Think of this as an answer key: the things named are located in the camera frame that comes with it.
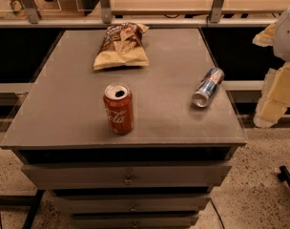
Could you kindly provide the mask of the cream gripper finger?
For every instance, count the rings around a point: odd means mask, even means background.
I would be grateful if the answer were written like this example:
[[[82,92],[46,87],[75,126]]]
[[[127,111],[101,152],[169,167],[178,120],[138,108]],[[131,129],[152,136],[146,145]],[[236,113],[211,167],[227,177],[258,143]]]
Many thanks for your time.
[[[275,29],[276,29],[276,22],[270,24],[263,31],[258,33],[253,38],[253,43],[260,47],[272,46],[274,42]]]
[[[270,69],[264,78],[254,124],[270,128],[277,124],[290,107],[290,62],[278,70]]]

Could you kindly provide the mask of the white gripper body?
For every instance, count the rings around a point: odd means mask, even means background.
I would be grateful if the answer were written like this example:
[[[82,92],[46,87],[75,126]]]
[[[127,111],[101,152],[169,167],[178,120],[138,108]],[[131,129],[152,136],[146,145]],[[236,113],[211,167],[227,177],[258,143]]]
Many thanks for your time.
[[[273,50],[276,57],[290,61],[290,5],[276,24]]]

